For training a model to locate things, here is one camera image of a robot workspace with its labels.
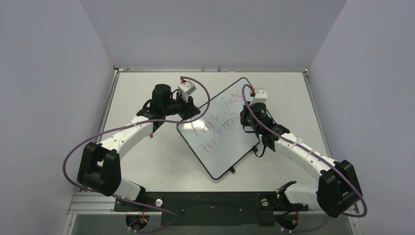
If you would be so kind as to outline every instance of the gray wall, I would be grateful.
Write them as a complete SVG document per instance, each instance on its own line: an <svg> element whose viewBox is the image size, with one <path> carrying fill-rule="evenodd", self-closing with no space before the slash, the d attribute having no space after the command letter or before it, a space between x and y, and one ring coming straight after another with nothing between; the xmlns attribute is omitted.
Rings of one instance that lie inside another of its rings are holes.
<svg viewBox="0 0 415 235"><path fill-rule="evenodd" d="M348 0L310 68L337 159L356 167L366 234L414 234L415 1Z"/></svg>
<svg viewBox="0 0 415 235"><path fill-rule="evenodd" d="M0 1L0 234L61 232L62 161L97 132L113 74L77 0Z"/></svg>
<svg viewBox="0 0 415 235"><path fill-rule="evenodd" d="M346 0L80 0L116 67L308 68Z"/></svg>

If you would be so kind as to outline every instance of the purple cable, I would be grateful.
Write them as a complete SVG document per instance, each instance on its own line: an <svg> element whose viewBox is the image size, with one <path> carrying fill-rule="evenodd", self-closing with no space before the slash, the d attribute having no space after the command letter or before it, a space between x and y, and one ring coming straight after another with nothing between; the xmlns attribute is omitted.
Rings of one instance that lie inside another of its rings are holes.
<svg viewBox="0 0 415 235"><path fill-rule="evenodd" d="M255 114L253 113L253 111L251 110L251 108L249 107L249 104L248 104L248 102L247 102L247 100L246 100L246 97L245 97L245 92L244 92L244 90L245 90L245 88L246 87L248 87L248 88L250 88L250 89L252 89L252 87L250 86L250 85L248 85L248 84L245 84L243 87L242 87L242 97L243 97L243 99L244 99L244 103L245 103L245 106L247 107L247 109L248 109L248 111L249 111L249 113L251 114L251 116L255 119L255 121L256 122L258 122L258 124L259 125L261 125L265 130L267 130L267 131L269 131L270 133L272 133L274 136L276 136L276 137L278 137L278 138L280 138L280 139L282 139L282 140L284 140L284 141L286 141L286 142L288 142L288 143L291 143L291 144L294 144L294 142L293 141L291 141L291 140L289 140L289 139L287 139L287 138L285 138L285 137L282 137L281 135L279 135L279 134L277 134L277 133L275 133L273 130L271 130L270 128L268 128L266 125L264 125L256 116L255 116ZM297 144L296 145L297 147L300 147L301 149L303 149L305 152L307 152L307 153L310 153L310 150L309 149L307 149L306 147L304 147L304 146L302 146L301 144ZM362 217L365 217L366 216L366 214L368 214L368 207L367 207L367 205L366 205L366 201L363 199L363 196L360 194L360 192L356 189L356 187L338 170L338 169L336 169L334 166L332 166L328 161L326 161L325 159L323 159L322 157L320 157L319 155L317 155L317 154L315 154L314 152L311 152L310 153L311 155L313 155L313 157L315 157L315 158L317 158L318 160L320 160L320 161L322 161L323 163L325 163L327 166L329 166L334 172L336 172L345 182L346 182L346 184L353 190L353 192L357 195L357 197L359 198L359 200L362 202L362 204L363 204L363 213L362 214L348 214L348 213L343 213L344 215L346 215L346 216L350 216L350 217L355 217L355 218L362 218Z"/></svg>
<svg viewBox="0 0 415 235"><path fill-rule="evenodd" d="M301 229L301 230L289 230L289 229L286 229L286 228L283 228L279 223L278 223L278 221L276 221L277 222L277 224L278 224L278 226L280 227L280 228L283 228L283 230L284 231L286 231L286 232L290 232L291 231L291 233L306 233L306 232L312 232L312 231L315 231L315 230L319 230L319 229L321 229L322 227L324 227L328 222L330 221L330 216L327 216L327 219L325 219L325 221L322 223L322 224L320 224L319 226L317 226L317 227L315 227L315 228L312 228L312 229Z"/></svg>
<svg viewBox="0 0 415 235"><path fill-rule="evenodd" d="M122 126L122 127L114 128L114 129L107 130L107 131L103 131L103 132L101 132L101 133L98 133L98 134L96 134L96 135L93 135L93 136L91 136L91 137L89 137L89 138L87 138L87 139L83 140L83 141L82 141L82 142L80 142L79 144L77 144L77 145L76 145L73 149L71 149L71 151L70 151L70 152L66 155L66 157L65 157L65 159L64 159L64 162L63 162L63 164L62 164L62 171L63 171L63 174L64 174L65 179L66 179L69 183L71 183L72 185L74 185L74 186L76 186L76 187L78 187L78 188L80 188L80 189L82 189L82 190L85 190L85 191L91 191L91 192L97 192L97 191L95 191L95 190L93 190L93 189L90 189L90 188L87 188L87 187L84 187L84 186L82 186L82 185L79 185L79 184L75 183L73 180L71 180L71 179L69 178L68 173L66 172L66 164L67 164L67 162L68 162L69 157L72 155L72 153L73 153L73 152L75 152L75 150L76 150L76 149L78 149L80 146L82 146L83 144L85 144L86 142L88 142L88 141L90 141L90 140L92 140L92 139L95 139L95 138L97 138L97 137L99 137L99 136L105 135L105 134L110 133L110 132L114 132L114 131L120 131L120 130L128 129L128 128L134 127L135 125L141 125L141 124L145 124L145 123L149 123L149 122L156 122L156 121L158 122L158 121L159 121L159 122L170 122L170 123L183 123L183 124L185 124L185 123L191 123L191 122L194 122L194 121L196 121L196 120L199 120L201 117L203 117L203 115L205 115L205 114L206 114L206 112L208 111L209 106L210 106L210 95L209 95L208 90L206 89L206 87L205 87L202 83L200 83L199 81L197 81L197 80L196 80L196 79L194 79L194 78L191 78L191 77L183 77L183 76L181 76L181 77L180 77L180 79L187 79L187 80L194 81L194 82L196 82L197 84L199 84L199 85L203 88L203 90L205 90L205 92L206 92L206 96L207 96L207 106L206 106L206 109L203 111L203 113L202 113L200 116L198 116L197 118L195 118L195 119L193 119L193 120L188 120L188 121L172 121L172 120L164 120L164 119L153 119L153 120L140 121L140 122L137 122L137 123L134 123L134 124L128 125L128 126ZM166 210L166 209L163 209L163 208L158 208L158 207L150 206L150 205L147 205L147 204L144 204L144 203L139 203L139 202L131 201L131 200L128 200L128 199L121 199L121 200L126 201L126 202L129 202L129 203L132 203L132 204L135 204L135 205L139 205L139 206L142 206L142 207L148 207L148 208L152 208L152 209L157 209L157 210L160 210L160 211L163 211L163 212L166 212L166 213L169 213L169 214L172 214L172 215L174 215L174 216L178 217L178 215L177 215L176 213L174 213L174 212L172 212L172 211L169 211L169 210ZM167 224L165 224L165 225L163 225L163 226L161 226L161 227L158 227L158 228L153 229L153 230L150 230L150 231L145 231L145 232L140 232L140 231L137 231L137 232L138 232L138 233L146 233L146 234L147 234L147 233L151 233L151 232L155 232L155 231L158 231L158 230L164 229L164 228L166 228L166 227L168 227L168 226L170 226L170 225L174 224L177 220L178 220L178 219L175 219L175 220L173 220L173 221L171 221L171 222L169 222L169 223L167 223Z"/></svg>

